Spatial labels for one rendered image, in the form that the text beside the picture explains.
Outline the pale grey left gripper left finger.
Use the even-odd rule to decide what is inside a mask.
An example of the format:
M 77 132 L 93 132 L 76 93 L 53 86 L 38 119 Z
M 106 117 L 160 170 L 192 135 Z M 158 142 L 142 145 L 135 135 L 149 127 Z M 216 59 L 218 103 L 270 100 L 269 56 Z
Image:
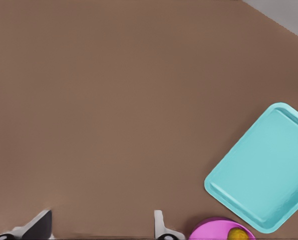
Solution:
M 0 240 L 49 240 L 53 237 L 52 224 L 52 211 L 43 210 L 26 225 L 0 234 Z

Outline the orange fruit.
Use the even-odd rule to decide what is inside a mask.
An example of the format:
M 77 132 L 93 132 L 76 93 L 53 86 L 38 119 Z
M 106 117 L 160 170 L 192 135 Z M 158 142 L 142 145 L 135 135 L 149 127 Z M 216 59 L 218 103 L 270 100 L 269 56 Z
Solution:
M 245 230 L 234 227 L 229 230 L 227 240 L 249 240 L 249 236 Z

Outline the turquoise rectangular tray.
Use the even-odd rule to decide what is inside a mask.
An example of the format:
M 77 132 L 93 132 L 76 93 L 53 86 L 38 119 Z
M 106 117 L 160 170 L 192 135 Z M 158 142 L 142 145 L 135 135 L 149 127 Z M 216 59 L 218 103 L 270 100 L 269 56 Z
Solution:
M 298 210 L 298 111 L 270 105 L 209 173 L 205 190 L 270 234 Z

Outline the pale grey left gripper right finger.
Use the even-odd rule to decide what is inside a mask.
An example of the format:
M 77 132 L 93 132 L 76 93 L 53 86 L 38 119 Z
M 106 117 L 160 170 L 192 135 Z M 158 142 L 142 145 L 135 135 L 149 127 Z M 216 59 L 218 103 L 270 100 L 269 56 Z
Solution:
M 155 240 L 184 240 L 183 233 L 169 229 L 164 224 L 162 210 L 154 211 L 154 239 Z

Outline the pink round plate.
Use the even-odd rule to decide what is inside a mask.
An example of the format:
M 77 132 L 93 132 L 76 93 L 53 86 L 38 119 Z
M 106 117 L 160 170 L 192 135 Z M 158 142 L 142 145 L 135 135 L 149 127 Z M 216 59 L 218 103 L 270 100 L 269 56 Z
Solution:
M 247 240 L 256 240 L 246 227 L 225 217 L 210 217 L 203 220 L 196 225 L 188 240 L 228 240 L 231 229 L 241 229 L 246 233 Z

